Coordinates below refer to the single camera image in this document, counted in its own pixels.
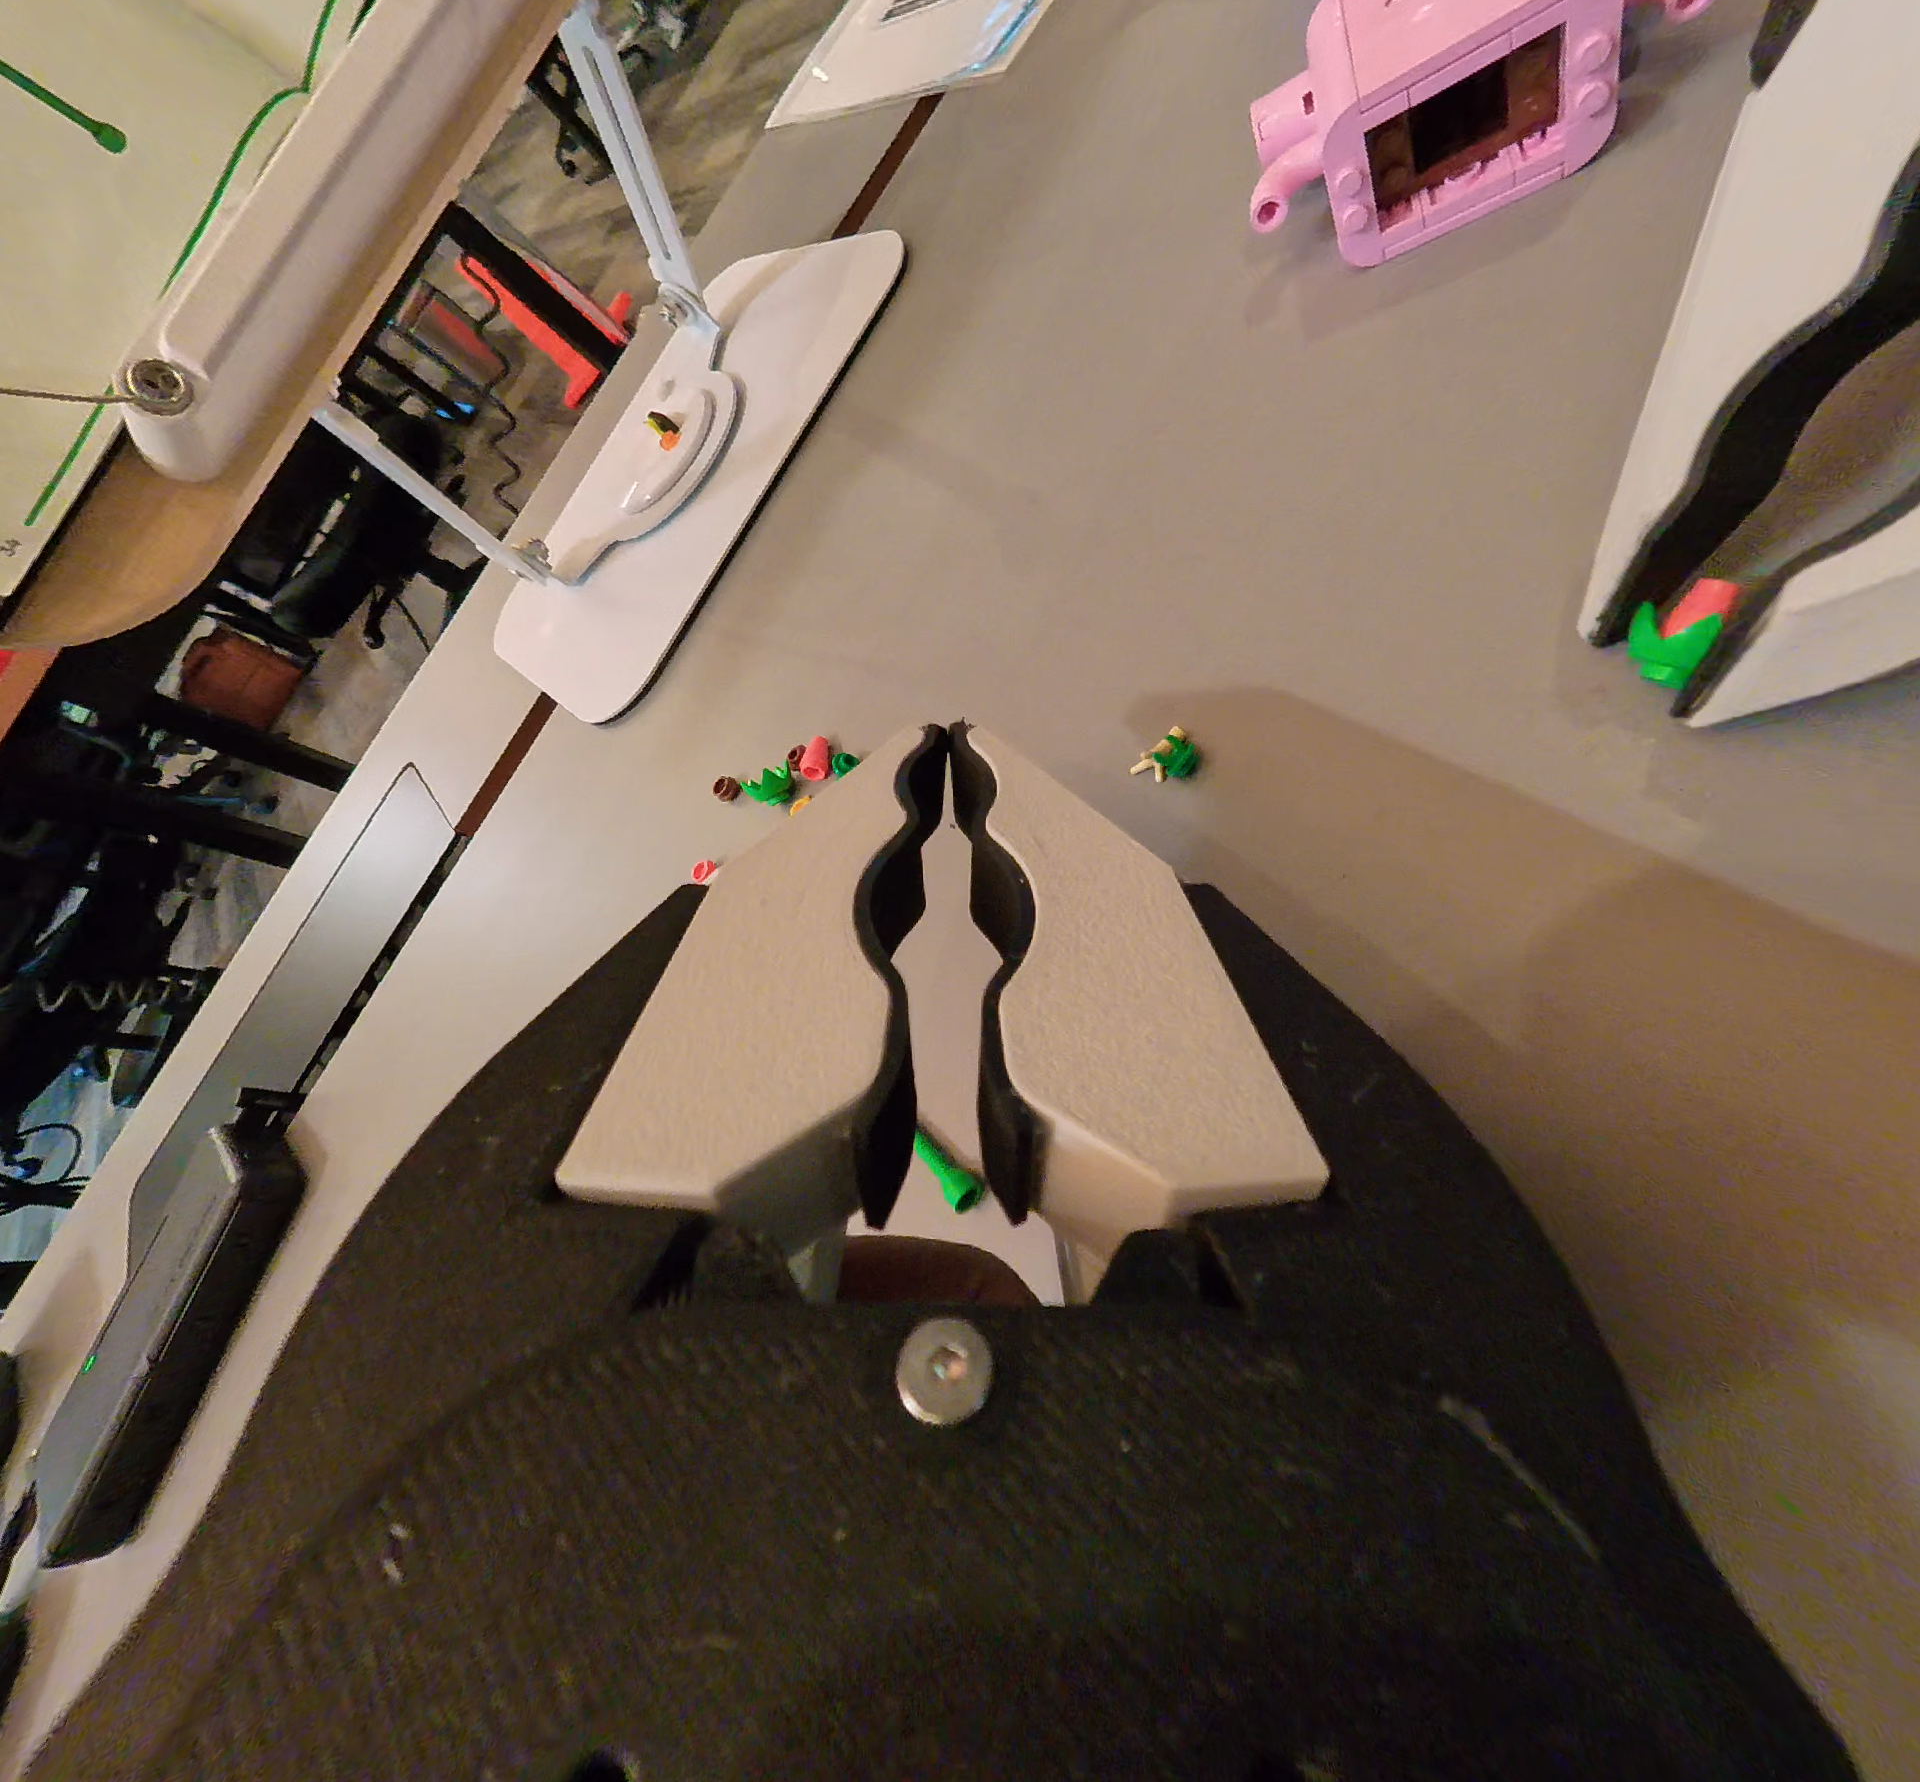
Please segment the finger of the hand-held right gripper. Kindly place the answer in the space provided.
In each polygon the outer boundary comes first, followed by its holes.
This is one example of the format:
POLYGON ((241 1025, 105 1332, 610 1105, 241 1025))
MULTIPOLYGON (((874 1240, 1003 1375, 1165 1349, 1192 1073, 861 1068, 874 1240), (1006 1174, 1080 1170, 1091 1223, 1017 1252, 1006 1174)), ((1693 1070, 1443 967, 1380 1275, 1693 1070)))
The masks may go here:
POLYGON ((1830 0, 1743 99, 1641 407, 1578 632, 1617 646, 1685 585, 1788 464, 1846 368, 1830 334, 1875 295, 1917 193, 1917 44, 1818 41, 1830 0))
POLYGON ((1917 663, 1917 448, 1794 451, 1706 558, 1733 607, 1675 695, 1693 728, 1803 705, 1917 663))

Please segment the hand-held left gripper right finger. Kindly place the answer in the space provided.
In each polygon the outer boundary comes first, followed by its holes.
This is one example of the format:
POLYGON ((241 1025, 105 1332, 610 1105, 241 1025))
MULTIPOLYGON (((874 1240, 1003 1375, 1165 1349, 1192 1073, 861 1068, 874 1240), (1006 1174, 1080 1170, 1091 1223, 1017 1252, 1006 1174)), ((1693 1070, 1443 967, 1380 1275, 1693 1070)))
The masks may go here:
POLYGON ((952 1035, 952 1145, 1068 1300, 1119 1245, 1314 1203, 1331 1164, 1175 867, 977 724, 952 726, 968 921, 991 947, 952 1035))

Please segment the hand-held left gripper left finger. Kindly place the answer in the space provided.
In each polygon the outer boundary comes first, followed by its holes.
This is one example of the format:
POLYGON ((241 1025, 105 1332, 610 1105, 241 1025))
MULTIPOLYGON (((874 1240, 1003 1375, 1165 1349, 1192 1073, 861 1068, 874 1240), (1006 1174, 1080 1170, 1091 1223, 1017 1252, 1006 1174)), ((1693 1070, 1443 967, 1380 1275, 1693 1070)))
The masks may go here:
POLYGON ((908 726, 717 875, 558 1164, 565 1194, 710 1216, 783 1255, 887 1223, 918 1133, 897 953, 947 786, 948 728, 908 726))

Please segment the green leaf pink flower piece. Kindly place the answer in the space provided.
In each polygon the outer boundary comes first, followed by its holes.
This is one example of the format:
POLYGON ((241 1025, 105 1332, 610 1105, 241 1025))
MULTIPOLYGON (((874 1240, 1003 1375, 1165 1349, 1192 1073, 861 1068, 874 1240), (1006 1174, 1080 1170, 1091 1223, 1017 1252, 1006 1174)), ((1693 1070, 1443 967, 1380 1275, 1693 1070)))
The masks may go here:
POLYGON ((1668 606, 1641 603, 1626 634, 1628 660, 1645 682, 1684 691, 1740 607, 1733 578, 1694 578, 1668 606))

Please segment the pink toy brick toaster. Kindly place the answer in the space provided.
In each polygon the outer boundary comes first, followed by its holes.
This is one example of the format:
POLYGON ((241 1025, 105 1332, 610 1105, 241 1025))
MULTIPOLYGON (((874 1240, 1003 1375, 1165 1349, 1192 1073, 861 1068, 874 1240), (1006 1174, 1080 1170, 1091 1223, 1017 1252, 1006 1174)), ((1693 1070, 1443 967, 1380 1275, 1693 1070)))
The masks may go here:
POLYGON ((1628 18, 1711 4, 1320 0, 1305 73, 1249 108, 1249 228, 1325 185, 1340 257, 1382 266, 1560 185, 1617 130, 1628 18))

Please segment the grey flat panel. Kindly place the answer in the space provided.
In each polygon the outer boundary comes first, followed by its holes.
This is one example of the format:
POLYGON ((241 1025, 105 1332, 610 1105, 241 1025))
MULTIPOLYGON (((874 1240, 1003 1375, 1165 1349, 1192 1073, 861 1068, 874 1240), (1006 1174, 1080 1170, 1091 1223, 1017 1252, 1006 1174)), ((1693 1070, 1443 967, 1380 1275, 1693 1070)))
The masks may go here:
POLYGON ((276 921, 287 937, 276 943, 271 921, 258 921, 147 1100, 153 1152, 131 1194, 127 1262, 153 1240, 204 1142, 238 1116, 244 1094, 302 1089, 451 844, 454 824, 419 768, 400 768, 305 914, 276 921))

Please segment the brown bag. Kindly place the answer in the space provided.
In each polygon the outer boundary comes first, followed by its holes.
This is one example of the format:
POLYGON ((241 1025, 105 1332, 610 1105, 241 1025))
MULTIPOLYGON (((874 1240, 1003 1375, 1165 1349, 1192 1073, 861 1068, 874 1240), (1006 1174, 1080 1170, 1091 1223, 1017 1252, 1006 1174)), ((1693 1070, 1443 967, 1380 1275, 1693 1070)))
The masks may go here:
POLYGON ((179 656, 177 700, 225 724, 270 736, 305 682, 305 666, 280 649, 217 626, 179 656))

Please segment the black electronic device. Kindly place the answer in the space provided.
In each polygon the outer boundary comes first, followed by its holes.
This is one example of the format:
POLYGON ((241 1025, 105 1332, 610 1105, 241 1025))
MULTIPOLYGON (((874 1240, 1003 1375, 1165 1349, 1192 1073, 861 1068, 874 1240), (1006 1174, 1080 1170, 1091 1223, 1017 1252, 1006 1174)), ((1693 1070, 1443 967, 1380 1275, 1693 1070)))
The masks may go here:
POLYGON ((125 1287, 34 1456, 47 1566, 105 1557, 146 1523, 305 1201, 302 1105, 245 1089, 225 1122, 164 1142, 143 1171, 125 1287))

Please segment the white desk lamp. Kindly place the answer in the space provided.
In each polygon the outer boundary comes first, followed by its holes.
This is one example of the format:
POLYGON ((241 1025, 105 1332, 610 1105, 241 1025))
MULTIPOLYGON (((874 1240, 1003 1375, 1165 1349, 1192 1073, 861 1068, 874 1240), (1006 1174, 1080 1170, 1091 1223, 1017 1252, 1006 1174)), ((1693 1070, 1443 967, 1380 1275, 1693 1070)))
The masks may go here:
POLYGON ((182 480, 238 471, 270 402, 302 396, 319 422, 513 578, 498 656, 584 724, 644 698, 762 500, 900 283, 893 232, 746 257, 701 280, 618 56, 590 0, 376 0, 263 176, 196 248, 117 374, 146 459, 182 480), (470 125, 507 67, 558 36, 614 160, 659 283, 669 339, 617 407, 587 475, 526 548, 477 527, 378 446, 337 399, 337 374, 299 347, 348 341, 331 316, 350 266, 404 261, 436 147, 470 125), (644 415, 686 435, 662 451, 644 415))

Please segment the red metal frame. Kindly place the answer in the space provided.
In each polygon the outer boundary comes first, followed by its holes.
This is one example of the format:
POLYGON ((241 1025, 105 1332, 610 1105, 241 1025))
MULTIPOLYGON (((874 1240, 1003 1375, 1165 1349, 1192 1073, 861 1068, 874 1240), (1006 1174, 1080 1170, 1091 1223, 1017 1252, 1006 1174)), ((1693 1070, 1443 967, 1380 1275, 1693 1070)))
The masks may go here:
POLYGON ((465 206, 445 208, 416 254, 391 326, 465 389, 498 389, 516 368, 509 341, 532 347, 579 407, 624 352, 633 302, 595 303, 532 248, 465 206))

